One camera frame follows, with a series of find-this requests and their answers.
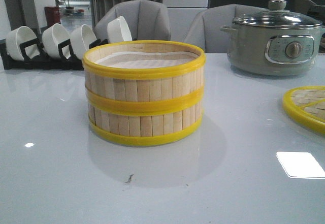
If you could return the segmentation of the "black dish rack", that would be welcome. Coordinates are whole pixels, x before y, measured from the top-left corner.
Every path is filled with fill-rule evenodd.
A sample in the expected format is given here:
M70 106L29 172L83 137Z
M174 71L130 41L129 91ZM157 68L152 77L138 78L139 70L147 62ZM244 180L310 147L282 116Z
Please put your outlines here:
M98 39L89 45L93 48L106 44L108 41ZM1 41L1 57L4 69L56 69L56 70L82 70L82 61L78 59L71 46L70 38L58 44L60 58L51 58L44 49L41 37L20 44L24 61L14 60L6 50L6 40Z

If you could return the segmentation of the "bamboo steamer tier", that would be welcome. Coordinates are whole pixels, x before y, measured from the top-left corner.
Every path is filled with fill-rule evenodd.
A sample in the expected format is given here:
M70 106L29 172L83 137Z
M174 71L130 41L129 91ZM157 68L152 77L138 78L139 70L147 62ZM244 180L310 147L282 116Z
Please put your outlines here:
M177 66L152 69L122 69L95 64L115 52L188 51L198 58ZM178 98L195 91L204 94L204 51L191 44L172 41L130 41L91 48L82 59L88 92L118 101L159 101Z
M203 94L195 91L174 99L127 102L88 92L91 129L101 138L127 146L157 146L194 133L203 118Z

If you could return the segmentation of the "red bin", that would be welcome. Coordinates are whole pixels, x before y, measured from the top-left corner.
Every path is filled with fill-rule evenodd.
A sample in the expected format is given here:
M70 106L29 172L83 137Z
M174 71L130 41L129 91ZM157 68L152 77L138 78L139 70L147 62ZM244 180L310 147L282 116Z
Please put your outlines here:
M57 6L45 6L44 7L47 27L51 27L56 23L60 24L59 7Z

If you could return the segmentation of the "right grey chair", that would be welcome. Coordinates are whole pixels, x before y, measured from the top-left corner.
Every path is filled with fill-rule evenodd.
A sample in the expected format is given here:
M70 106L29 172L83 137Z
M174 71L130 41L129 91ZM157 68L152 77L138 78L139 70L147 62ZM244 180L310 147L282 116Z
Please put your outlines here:
M198 46L205 53L227 53L230 35L220 28L232 25L233 19L238 16L261 10L263 8L230 4L201 11L192 21L183 42Z

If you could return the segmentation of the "white bowl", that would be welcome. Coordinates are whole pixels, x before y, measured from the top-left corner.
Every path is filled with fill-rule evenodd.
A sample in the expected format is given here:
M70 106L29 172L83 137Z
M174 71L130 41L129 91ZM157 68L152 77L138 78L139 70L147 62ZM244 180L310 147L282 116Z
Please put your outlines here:
M42 34L42 43L45 52L51 58L60 58L58 44L70 38L69 32L59 23L46 29Z
M6 50L14 59L24 61L20 44L37 38L33 30L27 26L21 26L8 33L6 37Z
M131 31L123 16L119 16L107 24L107 34L110 43L132 41Z
M97 40L92 28L83 24L71 32L70 36L72 50L78 59L82 59L89 45Z

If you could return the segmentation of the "grey chair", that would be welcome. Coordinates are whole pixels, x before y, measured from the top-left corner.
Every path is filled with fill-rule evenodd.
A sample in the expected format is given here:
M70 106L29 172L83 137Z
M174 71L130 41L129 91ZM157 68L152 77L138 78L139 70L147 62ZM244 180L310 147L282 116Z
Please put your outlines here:
M192 21L183 42L198 46L205 53L227 53L230 35L220 28L232 25L233 19L238 16L261 10L263 8L230 4L201 11Z
M134 40L169 41L171 39L167 7L162 3L148 0L116 4L95 25L96 37L101 40L107 39L107 24L119 16L125 18Z

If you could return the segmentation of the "glass pot lid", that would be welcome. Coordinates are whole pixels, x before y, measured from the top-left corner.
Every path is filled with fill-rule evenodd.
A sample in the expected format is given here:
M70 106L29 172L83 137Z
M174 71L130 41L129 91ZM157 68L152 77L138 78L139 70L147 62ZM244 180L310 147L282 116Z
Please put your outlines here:
M285 0L270 0L268 9L244 14L233 19L234 24L282 29L317 28L322 22L305 14L286 10Z

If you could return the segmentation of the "woven bamboo steamer lid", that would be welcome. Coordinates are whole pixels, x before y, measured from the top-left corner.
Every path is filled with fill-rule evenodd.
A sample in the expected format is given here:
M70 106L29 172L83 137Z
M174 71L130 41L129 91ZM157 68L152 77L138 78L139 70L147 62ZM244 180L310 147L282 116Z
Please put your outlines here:
M290 89L283 95L282 107L298 124L324 134L324 86Z

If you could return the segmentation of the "white cabinet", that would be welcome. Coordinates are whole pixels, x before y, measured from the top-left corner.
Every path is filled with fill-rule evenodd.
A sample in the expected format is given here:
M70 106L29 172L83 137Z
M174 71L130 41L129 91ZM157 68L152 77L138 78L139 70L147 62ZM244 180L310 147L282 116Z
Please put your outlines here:
M207 9L208 0L162 0L167 7L172 41L183 41L196 14Z

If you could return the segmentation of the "green electric cooking pot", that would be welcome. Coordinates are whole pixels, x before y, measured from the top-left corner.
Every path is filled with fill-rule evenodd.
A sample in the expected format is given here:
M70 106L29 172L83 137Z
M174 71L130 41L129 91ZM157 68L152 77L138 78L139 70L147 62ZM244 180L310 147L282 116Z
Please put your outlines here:
M324 26L274 28L233 23L221 31L230 35L227 57L236 68L261 75L295 76L314 66Z

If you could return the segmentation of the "left grey chair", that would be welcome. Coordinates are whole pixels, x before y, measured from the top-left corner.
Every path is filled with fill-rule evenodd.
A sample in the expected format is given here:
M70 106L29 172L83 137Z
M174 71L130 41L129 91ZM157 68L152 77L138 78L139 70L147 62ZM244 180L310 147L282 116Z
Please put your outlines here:
M95 25L96 37L101 40L107 39L107 24L119 16L125 18L134 40L169 41L171 39L167 7L162 3L148 0L116 4Z

